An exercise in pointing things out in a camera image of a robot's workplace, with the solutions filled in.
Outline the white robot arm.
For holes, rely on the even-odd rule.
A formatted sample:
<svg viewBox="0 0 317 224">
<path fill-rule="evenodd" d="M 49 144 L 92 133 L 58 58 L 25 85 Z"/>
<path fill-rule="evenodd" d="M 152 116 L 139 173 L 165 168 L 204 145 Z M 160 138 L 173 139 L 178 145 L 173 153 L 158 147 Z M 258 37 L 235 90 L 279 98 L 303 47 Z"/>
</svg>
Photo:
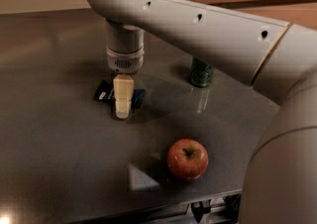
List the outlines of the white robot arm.
<svg viewBox="0 0 317 224">
<path fill-rule="evenodd" d="M 317 224 L 317 32 L 186 0 L 87 0 L 109 67 L 132 74 L 151 33 L 279 106 L 245 176 L 239 224 Z"/>
</svg>

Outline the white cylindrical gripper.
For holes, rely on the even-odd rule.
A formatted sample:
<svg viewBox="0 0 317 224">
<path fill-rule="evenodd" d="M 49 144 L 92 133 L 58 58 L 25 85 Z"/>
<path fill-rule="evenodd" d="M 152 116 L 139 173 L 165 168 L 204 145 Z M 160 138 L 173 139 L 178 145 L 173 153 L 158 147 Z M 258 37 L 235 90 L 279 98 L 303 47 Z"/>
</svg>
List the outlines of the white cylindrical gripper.
<svg viewBox="0 0 317 224">
<path fill-rule="evenodd" d="M 119 73 L 113 79 L 115 111 L 119 119 L 127 119 L 131 110 L 132 97 L 135 88 L 134 79 L 127 74 L 136 73 L 144 63 L 144 49 L 132 53 L 119 53 L 106 50 L 108 66 Z"/>
</svg>

